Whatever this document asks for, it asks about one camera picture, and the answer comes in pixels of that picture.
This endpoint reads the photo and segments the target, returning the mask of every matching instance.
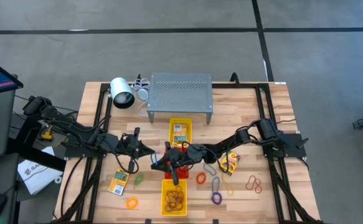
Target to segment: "yellow tray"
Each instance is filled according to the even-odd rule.
[[[192,119],[190,118],[171,118],[169,125],[169,142],[172,147],[181,147],[181,143],[175,143],[173,141],[174,125],[175,124],[186,124],[187,125],[187,142],[192,143]]]
[[[184,200],[182,201],[182,208],[180,211],[166,211],[165,206],[166,194],[169,190],[179,190],[181,187],[182,193],[184,193]],[[163,216],[181,217],[187,215],[187,180],[179,180],[179,185],[174,186],[173,180],[162,180],[162,199],[161,199],[161,214]]]

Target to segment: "gray perforated metal box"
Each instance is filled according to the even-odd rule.
[[[213,113],[212,75],[208,73],[151,74],[147,110],[150,122],[155,112]]]

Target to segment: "gray floor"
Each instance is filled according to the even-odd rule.
[[[259,0],[264,27],[363,27],[363,0]],[[246,0],[0,0],[0,30],[255,27]],[[322,220],[363,223],[363,32],[266,33],[273,76],[287,82]],[[256,33],[0,35],[0,65],[77,109],[86,81],[141,73],[209,72],[265,81]],[[21,112],[24,102],[16,100]],[[57,189],[21,205],[20,223],[47,222]]]

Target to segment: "purple rubber band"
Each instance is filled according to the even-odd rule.
[[[215,195],[218,195],[218,196],[219,196],[219,201],[218,201],[218,202],[216,202],[216,201],[214,200],[214,196],[215,196]],[[212,194],[212,202],[213,202],[215,205],[220,205],[222,200],[223,200],[223,198],[221,197],[221,194],[220,194],[220,193],[218,193],[218,192],[213,192],[213,194]]]

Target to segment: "wooden tabletop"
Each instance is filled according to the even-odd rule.
[[[79,123],[92,126],[100,85],[100,82],[86,83],[77,119]],[[287,86],[276,83],[269,83],[269,85],[276,120],[294,119],[295,116]],[[266,117],[268,118],[264,93],[262,93],[262,98]],[[211,144],[218,143],[231,136],[238,127],[247,125],[255,119],[260,119],[255,90],[250,88],[214,88],[214,110],[212,121],[209,125],[206,124],[205,114],[195,113],[156,113],[154,123],[150,123],[148,118],[137,115],[136,110],[140,103],[140,101],[137,101],[132,108],[126,110],[117,109],[112,105],[112,117],[110,118],[108,128],[109,133],[121,136],[122,133],[132,133],[135,127],[140,127],[139,139],[158,153],[158,159],[163,156],[164,142],[168,141],[170,118],[192,118],[192,142]],[[103,105],[102,111],[104,113],[105,101]],[[146,107],[144,106],[140,112],[144,113],[145,111]],[[278,129],[286,133],[295,133],[297,126],[292,121],[280,123]],[[252,128],[249,132],[259,136],[255,128]],[[186,217],[163,217],[161,215],[161,182],[164,178],[164,173],[150,169],[151,160],[149,156],[138,160],[139,173],[144,174],[144,181],[140,185],[133,186],[134,178],[136,177],[136,174],[134,174],[130,175],[123,196],[108,192],[110,180],[116,168],[118,168],[118,164],[114,155],[107,155],[103,160],[101,170],[94,222],[143,223],[145,219],[150,218],[153,223],[212,223],[213,219],[219,219],[220,223],[278,223],[268,162],[263,156],[262,148],[249,144],[239,146],[233,151],[241,155],[241,160],[238,163],[237,170],[231,177],[224,176],[228,187],[233,189],[233,194],[229,195],[227,193],[225,184],[222,182],[220,193],[223,196],[223,201],[221,205],[214,205],[210,199],[213,177],[207,174],[206,183],[198,185],[196,183],[196,175],[204,170],[203,163],[196,164],[189,171],[189,179],[187,180],[188,215]],[[77,160],[77,158],[73,158],[67,161],[55,208],[55,214],[58,217],[60,216],[60,202],[64,185],[70,170]],[[127,166],[128,157],[120,156],[120,160],[124,166]],[[72,204],[80,192],[85,161],[86,159],[83,159],[79,163],[69,182],[65,196],[65,210]],[[306,211],[315,219],[319,219],[307,167],[301,161],[294,158],[287,158],[285,162],[291,191]],[[213,167],[217,169],[217,175],[221,178],[221,173],[217,166],[213,164]],[[262,182],[261,187],[263,190],[260,194],[245,188],[245,184],[251,175],[255,175]],[[128,210],[125,206],[125,199],[130,197],[136,197],[139,200],[139,204],[134,210]],[[285,218],[288,218],[288,209],[283,193],[281,193],[281,199],[283,201]],[[89,201],[90,194],[86,197],[83,218],[87,218]]]

